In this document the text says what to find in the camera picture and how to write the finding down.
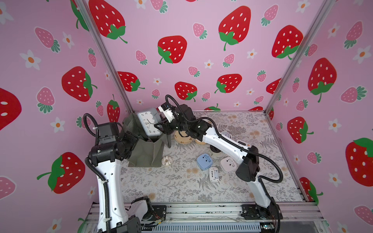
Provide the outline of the grey square analog clock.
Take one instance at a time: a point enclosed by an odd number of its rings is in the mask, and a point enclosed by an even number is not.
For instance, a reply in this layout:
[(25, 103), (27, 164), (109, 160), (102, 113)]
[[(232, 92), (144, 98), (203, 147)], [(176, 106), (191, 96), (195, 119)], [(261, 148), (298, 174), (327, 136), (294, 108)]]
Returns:
[(147, 136), (154, 137), (162, 135), (162, 132), (154, 126), (155, 124), (161, 122), (160, 114), (158, 113), (156, 108), (138, 112), (137, 117)]

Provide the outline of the olive green canvas bag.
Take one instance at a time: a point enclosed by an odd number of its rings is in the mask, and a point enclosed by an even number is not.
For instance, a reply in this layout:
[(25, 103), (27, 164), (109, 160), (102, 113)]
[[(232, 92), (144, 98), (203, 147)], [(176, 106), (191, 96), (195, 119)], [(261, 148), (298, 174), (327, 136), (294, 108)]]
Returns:
[(159, 168), (162, 166), (164, 147), (170, 148), (170, 135), (147, 136), (136, 114), (131, 113), (123, 121), (123, 127), (139, 137), (129, 161), (129, 167)]

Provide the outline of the white round alarm clock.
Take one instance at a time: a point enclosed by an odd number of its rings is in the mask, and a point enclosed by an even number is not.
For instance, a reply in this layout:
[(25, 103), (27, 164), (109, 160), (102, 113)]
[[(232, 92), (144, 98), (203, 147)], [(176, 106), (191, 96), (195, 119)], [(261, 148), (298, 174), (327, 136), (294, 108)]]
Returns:
[(221, 132), (221, 135), (223, 135), (223, 136), (225, 136), (227, 138), (231, 138), (231, 134), (229, 132), (227, 132), (227, 131)]

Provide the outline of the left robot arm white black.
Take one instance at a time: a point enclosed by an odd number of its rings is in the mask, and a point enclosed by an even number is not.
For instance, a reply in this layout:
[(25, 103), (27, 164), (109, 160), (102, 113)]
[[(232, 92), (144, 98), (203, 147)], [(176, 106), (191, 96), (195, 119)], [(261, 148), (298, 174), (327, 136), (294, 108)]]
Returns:
[(118, 122), (98, 124), (89, 113), (83, 115), (87, 131), (95, 137), (85, 164), (96, 175), (99, 188), (99, 233), (140, 233), (141, 220), (151, 217), (152, 208), (147, 197), (136, 199), (125, 209), (120, 191), (121, 162), (128, 159), (139, 137), (124, 130)]

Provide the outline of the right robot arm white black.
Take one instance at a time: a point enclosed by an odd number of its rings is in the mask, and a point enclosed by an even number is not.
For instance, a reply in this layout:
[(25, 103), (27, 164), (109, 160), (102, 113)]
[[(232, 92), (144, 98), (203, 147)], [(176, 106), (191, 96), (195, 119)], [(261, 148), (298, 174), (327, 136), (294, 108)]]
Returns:
[[(254, 195), (256, 215), (262, 219), (282, 220), (279, 205), (268, 193), (263, 183), (264, 180), (271, 183), (283, 181), (283, 172), (277, 163), (260, 154), (257, 147), (244, 146), (222, 135), (213, 119), (209, 117), (196, 118), (190, 107), (185, 104), (180, 105), (171, 95), (166, 95), (165, 103), (158, 109), (164, 117), (155, 124), (156, 129), (167, 135), (184, 131), (187, 136), (205, 142), (227, 154), (238, 164), (235, 171), (236, 176), (248, 184)], [(275, 180), (260, 173), (259, 160), (261, 158), (275, 167), (279, 175), (278, 179)]]

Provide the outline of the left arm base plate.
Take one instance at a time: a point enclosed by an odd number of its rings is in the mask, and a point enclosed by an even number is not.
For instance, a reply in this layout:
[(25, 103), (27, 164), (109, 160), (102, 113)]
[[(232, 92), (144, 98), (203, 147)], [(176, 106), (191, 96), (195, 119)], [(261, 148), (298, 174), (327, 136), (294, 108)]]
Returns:
[(155, 205), (149, 208), (147, 204), (142, 203), (141, 205), (131, 205), (127, 211), (128, 217), (136, 216), (141, 221), (163, 221), (166, 218), (166, 205)]

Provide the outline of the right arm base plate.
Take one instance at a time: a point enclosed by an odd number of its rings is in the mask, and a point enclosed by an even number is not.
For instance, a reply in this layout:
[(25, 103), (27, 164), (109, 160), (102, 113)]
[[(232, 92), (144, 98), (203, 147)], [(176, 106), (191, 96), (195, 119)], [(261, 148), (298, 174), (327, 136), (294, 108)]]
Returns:
[(242, 207), (241, 216), (245, 220), (282, 220), (283, 215), (279, 206), (275, 203), (270, 203), (268, 207), (262, 207), (257, 204), (244, 204)]

